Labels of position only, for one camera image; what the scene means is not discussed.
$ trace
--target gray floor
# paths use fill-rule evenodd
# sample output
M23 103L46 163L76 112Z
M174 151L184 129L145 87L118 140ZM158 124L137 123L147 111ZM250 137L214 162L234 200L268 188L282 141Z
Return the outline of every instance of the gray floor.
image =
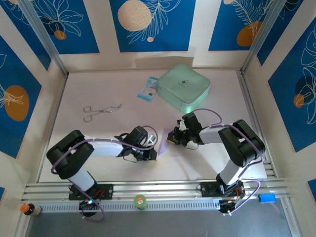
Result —
M108 212L102 223L78 213L32 217L27 237L290 237L281 203L250 200L232 216L219 211Z

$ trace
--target plastic packet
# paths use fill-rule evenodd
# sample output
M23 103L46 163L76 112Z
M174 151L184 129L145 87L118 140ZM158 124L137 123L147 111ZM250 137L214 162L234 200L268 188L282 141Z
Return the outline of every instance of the plastic packet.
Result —
M158 78L149 77L144 89L137 95L138 98L151 102L157 91Z

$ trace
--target white table surface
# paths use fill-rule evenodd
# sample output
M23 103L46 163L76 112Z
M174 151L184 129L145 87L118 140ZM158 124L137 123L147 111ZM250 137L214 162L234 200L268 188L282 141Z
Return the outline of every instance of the white table surface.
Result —
M161 77L167 70L106 71L70 73L54 125L49 148L73 130L96 138L111 138L131 132L138 125L151 125L161 137L164 128L176 126L184 115L159 95L152 102L137 97L149 76ZM250 118L238 82L236 71L197 69L211 81L208 97L198 108L218 112L223 123ZM86 106L101 110L118 106L111 114L99 114L92 122L84 122ZM210 112L196 112L202 126L216 123L218 118ZM159 148L160 138L156 145ZM157 161L131 163L116 157L92 157L84 164L97 181L155 181L214 179L225 167L229 156L223 144L208 144L191 151L182 146L170 145ZM50 173L48 159L43 163L40 182L60 182L58 175ZM258 164L248 170L244 178L266 178L264 166Z

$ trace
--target scissors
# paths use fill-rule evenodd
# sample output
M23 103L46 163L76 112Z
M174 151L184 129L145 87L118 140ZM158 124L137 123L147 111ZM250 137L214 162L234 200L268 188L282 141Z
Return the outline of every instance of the scissors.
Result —
M112 112L114 112L115 110L118 110L118 109L121 107L121 105L122 105L122 104L120 104L120 105L117 106L117 107L110 106L110 107L107 107L107 108L104 109L104 110L92 110L92 107L91 107L91 106L84 107L83 111L84 111L85 113L93 113L93 114L84 117L84 118L83 118L83 121L85 121L85 122L91 122L93 116L98 115L98 114L100 114L100 113L112 113Z

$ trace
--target orange cap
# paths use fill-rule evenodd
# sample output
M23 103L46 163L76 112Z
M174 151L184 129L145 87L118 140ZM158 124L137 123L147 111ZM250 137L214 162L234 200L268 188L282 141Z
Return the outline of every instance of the orange cap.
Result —
M27 205L27 204L23 204L21 207L20 207L20 211L21 212L27 212L28 210L30 210L30 206Z

